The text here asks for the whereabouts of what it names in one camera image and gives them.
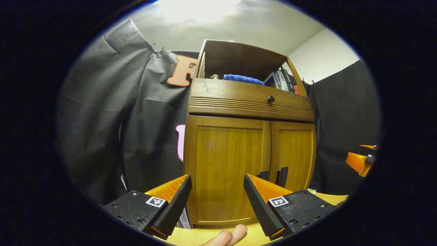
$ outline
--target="black curtain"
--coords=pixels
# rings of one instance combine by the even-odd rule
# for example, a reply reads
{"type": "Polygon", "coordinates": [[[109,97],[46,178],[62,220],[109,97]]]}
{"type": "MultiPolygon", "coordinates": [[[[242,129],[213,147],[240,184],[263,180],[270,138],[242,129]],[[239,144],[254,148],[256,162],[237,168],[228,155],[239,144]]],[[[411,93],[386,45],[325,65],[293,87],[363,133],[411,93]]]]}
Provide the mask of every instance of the black curtain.
{"type": "Polygon", "coordinates": [[[360,144],[378,144],[381,134],[380,108],[371,73],[359,60],[306,88],[317,134],[310,188],[333,195],[352,194],[363,177],[345,162],[347,154],[364,154],[360,144]]]}

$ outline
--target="wooden cabinet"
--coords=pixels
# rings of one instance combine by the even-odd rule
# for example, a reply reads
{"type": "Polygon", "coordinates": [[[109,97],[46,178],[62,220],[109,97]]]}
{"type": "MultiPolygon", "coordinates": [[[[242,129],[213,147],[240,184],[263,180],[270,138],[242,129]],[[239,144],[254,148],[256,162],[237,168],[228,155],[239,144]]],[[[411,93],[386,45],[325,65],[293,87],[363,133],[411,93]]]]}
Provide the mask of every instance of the wooden cabinet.
{"type": "Polygon", "coordinates": [[[308,188],[315,159],[311,102],[291,61],[255,46],[205,40],[190,90],[185,126],[184,173],[191,174],[187,202],[191,225],[226,225],[255,219],[243,188],[244,174],[288,167],[285,188],[308,188]],[[264,81],[287,63],[300,95],[236,81],[264,81]],[[209,79],[218,74],[219,79],[209,79]]]}
{"type": "Polygon", "coordinates": [[[254,212],[243,188],[245,173],[269,170],[271,122],[188,116],[184,171],[193,188],[187,208],[199,225],[244,223],[254,212]]]}
{"type": "Polygon", "coordinates": [[[316,158],[316,130],[313,124],[272,123],[272,151],[269,181],[276,183],[276,172],[288,167],[285,189],[308,189],[316,158]]]}

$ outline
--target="hand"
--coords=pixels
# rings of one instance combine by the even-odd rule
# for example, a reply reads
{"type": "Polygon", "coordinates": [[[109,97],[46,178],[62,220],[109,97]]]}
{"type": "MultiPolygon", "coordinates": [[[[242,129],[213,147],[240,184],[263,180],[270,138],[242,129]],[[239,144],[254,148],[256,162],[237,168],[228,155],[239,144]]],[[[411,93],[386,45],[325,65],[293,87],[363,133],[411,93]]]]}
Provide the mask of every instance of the hand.
{"type": "Polygon", "coordinates": [[[247,236],[247,227],[237,225],[232,232],[223,230],[217,236],[200,246],[232,246],[247,236]]]}

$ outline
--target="blue towel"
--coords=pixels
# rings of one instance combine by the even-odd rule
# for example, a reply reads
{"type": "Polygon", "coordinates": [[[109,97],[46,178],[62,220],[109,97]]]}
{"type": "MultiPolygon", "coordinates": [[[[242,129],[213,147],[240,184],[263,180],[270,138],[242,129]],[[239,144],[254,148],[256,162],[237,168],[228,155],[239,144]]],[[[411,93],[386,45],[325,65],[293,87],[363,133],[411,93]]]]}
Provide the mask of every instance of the blue towel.
{"type": "Polygon", "coordinates": [[[264,83],[258,79],[254,79],[251,77],[241,76],[241,75],[233,75],[233,74],[225,74],[223,76],[224,80],[231,80],[231,81],[240,81],[240,82],[246,82],[251,84],[259,84],[264,85],[264,83]]]}

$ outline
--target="ceiling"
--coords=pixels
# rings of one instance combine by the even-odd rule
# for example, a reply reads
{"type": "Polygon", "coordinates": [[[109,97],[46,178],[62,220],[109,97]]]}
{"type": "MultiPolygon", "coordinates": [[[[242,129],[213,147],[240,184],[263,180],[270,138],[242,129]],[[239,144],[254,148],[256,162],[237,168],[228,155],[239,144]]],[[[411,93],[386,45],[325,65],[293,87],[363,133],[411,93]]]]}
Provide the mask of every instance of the ceiling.
{"type": "Polygon", "coordinates": [[[130,17],[155,50],[193,50],[204,39],[234,40],[288,56],[324,26],[275,0],[159,0],[130,17]]]}

